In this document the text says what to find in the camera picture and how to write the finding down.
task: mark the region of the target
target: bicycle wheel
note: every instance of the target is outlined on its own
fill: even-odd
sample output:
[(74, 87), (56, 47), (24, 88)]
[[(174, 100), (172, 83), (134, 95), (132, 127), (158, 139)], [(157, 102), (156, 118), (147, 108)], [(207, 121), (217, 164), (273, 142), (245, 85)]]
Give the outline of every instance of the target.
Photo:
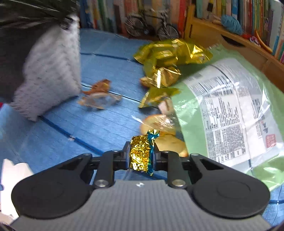
[(161, 26), (158, 29), (158, 36), (160, 40), (179, 38), (179, 33), (172, 25), (167, 24), (166, 27)]
[(143, 22), (138, 18), (130, 17), (125, 22), (126, 31), (134, 37), (142, 35), (143, 28), (144, 28)]

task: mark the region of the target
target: gold candy wrapper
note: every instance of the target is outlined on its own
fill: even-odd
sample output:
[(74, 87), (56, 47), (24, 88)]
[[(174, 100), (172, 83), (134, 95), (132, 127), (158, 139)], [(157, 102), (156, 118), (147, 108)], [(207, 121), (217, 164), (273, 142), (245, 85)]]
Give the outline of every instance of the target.
[(175, 67), (161, 67), (155, 70), (152, 78), (148, 78), (147, 76), (142, 77), (140, 79), (140, 83), (146, 87), (169, 87), (170, 85), (174, 84), (180, 76), (180, 71)]
[(152, 156), (155, 139), (159, 136), (156, 129), (149, 130), (146, 135), (133, 136), (130, 142), (130, 168), (153, 175)]
[(144, 86), (168, 87), (181, 76), (176, 65), (209, 61), (212, 54), (201, 46), (182, 39), (152, 42), (141, 46), (134, 58), (144, 65)]
[(166, 98), (169, 98), (173, 95), (180, 93), (180, 90), (177, 88), (157, 88), (151, 87), (147, 93), (144, 95), (139, 108), (146, 108), (151, 106), (158, 106)]

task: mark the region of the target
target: green plastic bag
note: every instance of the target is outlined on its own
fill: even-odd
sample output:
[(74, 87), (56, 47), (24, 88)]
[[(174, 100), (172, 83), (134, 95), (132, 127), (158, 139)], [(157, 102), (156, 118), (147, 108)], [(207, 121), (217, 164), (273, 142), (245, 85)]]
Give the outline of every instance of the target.
[(180, 66), (172, 97), (188, 153), (250, 174), (273, 190), (284, 182), (284, 94), (238, 52), (211, 49), (205, 65)]

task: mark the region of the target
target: wooden shelf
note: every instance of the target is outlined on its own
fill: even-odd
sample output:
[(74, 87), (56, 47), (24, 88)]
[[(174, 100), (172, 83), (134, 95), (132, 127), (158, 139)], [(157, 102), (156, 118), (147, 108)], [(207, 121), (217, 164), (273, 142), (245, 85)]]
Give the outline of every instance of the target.
[(198, 19), (198, 18), (193, 18), (192, 25), (203, 26), (203, 27), (208, 28), (210, 30), (215, 30), (217, 33), (220, 33), (223, 36), (226, 36), (230, 39), (233, 39), (234, 41), (243, 44), (245, 47), (248, 47), (251, 50), (261, 54), (265, 58), (274, 62), (277, 66), (279, 66), (284, 71), (284, 64), (280, 63), (273, 55), (269, 54), (265, 49), (255, 45), (254, 43), (250, 42), (247, 39), (242, 38), (239, 35), (233, 34), (229, 31), (225, 30), (224, 27), (219, 26), (219, 25), (215, 25), (212, 22), (209, 22), (209, 21), (206, 21), (206, 20), (203, 20), (203, 19)]
[[(222, 44), (227, 49), (238, 51), (284, 92), (284, 64), (280, 63), (265, 49), (236, 34), (228, 32), (220, 25), (215, 25), (206, 20), (193, 17), (190, 19), (190, 24), (191, 31), (185, 34), (185, 37), (192, 38), (204, 47)], [(241, 46), (234, 46), (232, 42), (225, 41), (224, 37), (241, 44)]]

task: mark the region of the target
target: red stamp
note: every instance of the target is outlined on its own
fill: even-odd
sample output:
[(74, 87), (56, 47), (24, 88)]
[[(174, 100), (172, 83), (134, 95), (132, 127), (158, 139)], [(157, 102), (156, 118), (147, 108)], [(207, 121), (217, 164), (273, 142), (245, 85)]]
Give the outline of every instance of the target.
[(276, 138), (275, 134), (267, 135), (266, 136), (266, 147), (271, 148), (276, 145)]

